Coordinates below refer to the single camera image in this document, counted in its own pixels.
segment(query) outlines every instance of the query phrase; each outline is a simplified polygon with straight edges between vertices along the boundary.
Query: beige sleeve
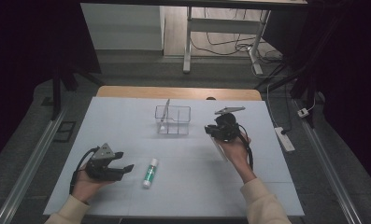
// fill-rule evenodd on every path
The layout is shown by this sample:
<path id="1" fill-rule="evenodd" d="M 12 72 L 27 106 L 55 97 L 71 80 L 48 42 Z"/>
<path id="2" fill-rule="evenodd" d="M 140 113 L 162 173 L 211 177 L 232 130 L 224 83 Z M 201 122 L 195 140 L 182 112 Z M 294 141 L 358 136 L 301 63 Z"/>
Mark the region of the beige sleeve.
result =
<path id="1" fill-rule="evenodd" d="M 78 224 L 89 207 L 89 205 L 69 195 L 62 209 L 58 213 L 51 214 L 45 224 Z"/>
<path id="2" fill-rule="evenodd" d="M 246 183 L 241 193 L 247 203 L 247 220 L 250 224 L 291 223 L 276 196 L 259 178 Z"/>

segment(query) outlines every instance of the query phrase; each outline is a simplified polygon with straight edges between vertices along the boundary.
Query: power strip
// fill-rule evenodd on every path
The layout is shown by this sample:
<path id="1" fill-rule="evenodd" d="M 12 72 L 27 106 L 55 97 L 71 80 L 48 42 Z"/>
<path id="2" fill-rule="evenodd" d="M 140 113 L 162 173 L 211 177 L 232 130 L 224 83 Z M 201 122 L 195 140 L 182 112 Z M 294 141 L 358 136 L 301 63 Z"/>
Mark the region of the power strip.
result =
<path id="1" fill-rule="evenodd" d="M 284 150 L 286 152 L 292 152 L 295 151 L 295 148 L 293 147 L 293 143 L 291 143 L 290 138 L 288 138 L 287 134 L 282 134 L 281 131 L 283 131 L 283 128 L 278 127 L 275 128 L 276 134 L 278 135 L 278 140 L 280 141 L 281 145 L 284 147 Z"/>

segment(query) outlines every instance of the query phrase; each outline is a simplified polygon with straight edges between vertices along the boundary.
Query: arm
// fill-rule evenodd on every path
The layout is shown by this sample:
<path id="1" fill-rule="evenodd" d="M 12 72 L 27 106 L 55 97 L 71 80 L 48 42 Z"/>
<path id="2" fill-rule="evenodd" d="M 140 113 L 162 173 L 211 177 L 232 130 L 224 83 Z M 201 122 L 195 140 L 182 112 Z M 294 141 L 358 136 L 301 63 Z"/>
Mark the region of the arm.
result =
<path id="1" fill-rule="evenodd" d="M 78 171 L 78 180 L 72 195 L 69 195 L 66 203 L 58 213 L 53 213 L 45 224 L 76 224 L 80 223 L 89 210 L 87 201 L 103 186 L 113 183 L 112 181 L 97 181 L 88 177 L 83 170 Z"/>
<path id="2" fill-rule="evenodd" d="M 269 192 L 257 178 L 247 162 L 247 151 L 239 138 L 230 143 L 215 140 L 223 149 L 243 180 L 241 192 L 247 203 L 247 220 L 250 224 L 291 223 L 276 196 Z"/>

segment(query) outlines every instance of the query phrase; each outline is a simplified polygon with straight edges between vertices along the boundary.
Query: white desk leg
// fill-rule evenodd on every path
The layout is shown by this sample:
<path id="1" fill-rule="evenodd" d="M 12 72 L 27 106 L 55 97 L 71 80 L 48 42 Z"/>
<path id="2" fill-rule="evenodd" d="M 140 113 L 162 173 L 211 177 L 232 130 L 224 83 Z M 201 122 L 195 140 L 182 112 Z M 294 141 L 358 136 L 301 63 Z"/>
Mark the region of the white desk leg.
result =
<path id="1" fill-rule="evenodd" d="M 184 53 L 184 67 L 183 73 L 188 74 L 191 72 L 191 26 L 192 26 L 192 8 L 188 7 L 188 19 L 186 28 L 186 43 Z"/>
<path id="2" fill-rule="evenodd" d="M 262 20 L 260 23 L 260 26 L 258 28 L 257 34 L 255 36 L 254 44 L 252 45 L 252 48 L 249 49 L 249 55 L 251 58 L 252 66 L 255 70 L 256 75 L 262 75 L 264 72 L 262 71 L 262 68 L 259 64 L 258 57 L 256 55 L 258 45 L 261 41 L 262 34 L 264 33 L 264 27 L 266 26 L 267 18 L 269 16 L 270 10 L 263 11 Z"/>

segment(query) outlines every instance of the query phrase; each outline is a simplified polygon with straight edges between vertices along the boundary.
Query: plug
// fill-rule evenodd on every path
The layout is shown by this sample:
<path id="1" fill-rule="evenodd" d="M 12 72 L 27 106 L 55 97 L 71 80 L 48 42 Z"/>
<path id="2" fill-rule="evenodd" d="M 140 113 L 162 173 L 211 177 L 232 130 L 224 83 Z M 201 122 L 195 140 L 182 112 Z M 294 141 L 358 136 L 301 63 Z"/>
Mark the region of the plug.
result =
<path id="1" fill-rule="evenodd" d="M 301 109 L 301 110 L 298 110 L 298 115 L 299 115 L 299 117 L 301 117 L 301 118 L 306 117 L 306 116 L 308 115 L 308 111 L 307 111 L 307 109 L 306 109 L 306 108 L 303 108 L 303 109 Z"/>

